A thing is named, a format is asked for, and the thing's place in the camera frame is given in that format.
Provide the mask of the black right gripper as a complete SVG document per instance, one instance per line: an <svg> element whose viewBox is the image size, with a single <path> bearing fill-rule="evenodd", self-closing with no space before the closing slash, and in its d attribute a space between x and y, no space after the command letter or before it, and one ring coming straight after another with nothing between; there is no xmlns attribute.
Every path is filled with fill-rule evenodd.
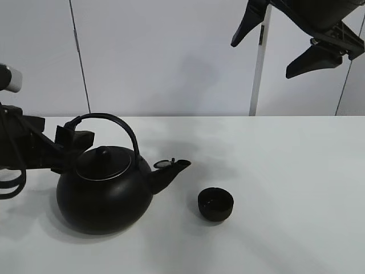
<svg viewBox="0 0 365 274"><path fill-rule="evenodd" d="M343 19L363 6L364 1L270 1L270 4L306 34L338 47L350 60L364 53L364 41L343 23ZM233 35L232 47L237 47L249 32L263 22L267 7L267 0L248 0L242 21ZM315 70L334 69L341 64L341 55L311 46L287 66L286 78Z"/></svg>

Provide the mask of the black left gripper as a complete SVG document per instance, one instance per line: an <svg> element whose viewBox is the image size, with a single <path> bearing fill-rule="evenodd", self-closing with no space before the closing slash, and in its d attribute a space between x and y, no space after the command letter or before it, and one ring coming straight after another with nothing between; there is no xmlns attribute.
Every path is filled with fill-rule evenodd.
<svg viewBox="0 0 365 274"><path fill-rule="evenodd" d="M1 105L1 166L13 170L49 169L65 174L94 144L95 133L77 131L82 116L57 126L54 139L44 134L43 117L25 115L21 108Z"/></svg>

